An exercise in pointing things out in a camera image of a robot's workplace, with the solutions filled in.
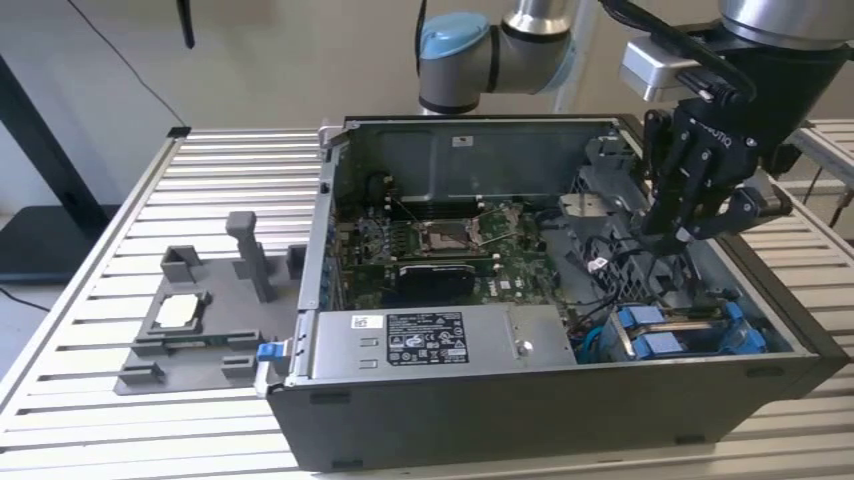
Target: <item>black cable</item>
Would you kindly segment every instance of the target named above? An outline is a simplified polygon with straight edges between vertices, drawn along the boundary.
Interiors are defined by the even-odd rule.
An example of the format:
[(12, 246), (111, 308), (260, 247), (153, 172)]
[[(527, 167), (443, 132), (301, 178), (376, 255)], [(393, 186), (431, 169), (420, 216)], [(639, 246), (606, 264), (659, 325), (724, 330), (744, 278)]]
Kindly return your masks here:
[(427, 17), (427, 0), (421, 0), (415, 21), (415, 72), (421, 73), (421, 33), (424, 32), (424, 18)]
[(169, 111), (169, 113), (172, 114), (172, 116), (175, 117), (175, 120), (177, 120), (177, 123), (180, 123), (181, 127), (187, 126), (187, 123), (184, 123), (184, 120), (181, 120), (181, 117), (177, 115), (177, 113), (175, 113), (175, 110), (172, 109), (172, 107), (169, 106), (169, 104), (165, 102), (165, 100), (163, 100), (163, 98), (160, 97), (160, 95), (157, 95), (157, 92), (153, 91), (153, 89), (148, 86), (148, 84), (145, 83), (145, 80), (143, 80), (141, 75), (139, 74), (139, 72), (136, 71), (136, 69), (133, 68), (133, 65), (131, 65), (131, 62), (128, 62), (128, 59), (124, 58), (124, 55), (121, 55), (121, 52), (119, 51), (119, 49), (116, 48), (116, 46), (112, 44), (112, 42), (107, 39), (107, 37), (104, 36), (104, 34), (100, 32), (100, 30), (97, 29), (97, 27), (95, 26), (95, 24), (92, 23), (92, 21), (89, 20), (89, 17), (85, 16), (85, 13), (83, 13), (83, 10), (80, 10), (80, 7), (77, 7), (77, 5), (75, 4), (73, 0), (65, 0), (68, 2), (68, 4), (71, 5), (71, 7), (77, 11), (77, 14), (80, 15), (80, 18), (83, 18), (83, 20), (85, 21), (85, 23), (89, 25), (89, 28), (92, 29), (92, 31), (97, 34), (99, 37), (101, 37), (101, 40), (104, 41), (104, 43), (109, 46), (109, 48), (112, 49), (112, 51), (116, 53), (116, 55), (119, 56), (119, 58), (121, 59), (121, 61), (124, 62), (124, 65), (128, 67), (128, 69), (131, 70), (131, 72), (133, 73), (133, 76), (136, 77), (136, 80), (139, 81), (140, 85), (143, 86), (143, 88), (145, 88), (145, 90), (148, 90), (148, 93), (151, 93), (151, 95), (157, 99), (157, 101), (160, 102), (160, 104), (165, 107), (165, 109)]
[(803, 205), (806, 205), (806, 202), (810, 201), (810, 197), (812, 196), (812, 189), (815, 188), (818, 177), (822, 176), (823, 171), (824, 167), (818, 167), (818, 172), (815, 172), (815, 176), (812, 177), (812, 183), (810, 183), (810, 187), (806, 189), (806, 193), (803, 194), (803, 200), (800, 200), (800, 203), (803, 203)]
[(17, 298), (14, 295), (12, 295), (8, 290), (2, 287), (0, 287), (0, 293), (2, 293), (6, 297), (9, 297), (9, 300), (12, 300), (13, 302), (20, 303), (21, 305), (26, 305), (28, 307), (36, 308), (38, 310), (41, 310), (43, 312), (49, 312), (51, 309), (47, 307), (43, 307), (41, 305), (37, 305), (32, 302), (28, 302), (26, 300), (21, 300), (20, 298)]
[(836, 223), (839, 223), (839, 217), (842, 217), (842, 211), (844, 210), (844, 207), (836, 207), (836, 209), (832, 212), (832, 218), (830, 219), (830, 223), (827, 224), (827, 226), (830, 228), (835, 228), (836, 227)]
[(756, 98), (756, 85), (750, 77), (687, 33), (674, 28), (627, 0), (599, 0), (599, 3), (614, 20), (623, 24), (630, 22), (628, 26), (650, 32), (667, 44), (679, 48), (686, 58), (695, 60), (738, 90), (746, 102)]

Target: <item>motherboard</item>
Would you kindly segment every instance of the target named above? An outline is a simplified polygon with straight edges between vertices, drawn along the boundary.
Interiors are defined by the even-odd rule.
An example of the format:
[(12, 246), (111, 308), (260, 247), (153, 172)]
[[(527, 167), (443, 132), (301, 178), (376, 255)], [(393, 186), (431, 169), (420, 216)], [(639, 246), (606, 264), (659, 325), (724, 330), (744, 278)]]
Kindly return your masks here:
[(344, 307), (554, 304), (560, 278), (523, 202), (395, 201), (337, 224)]

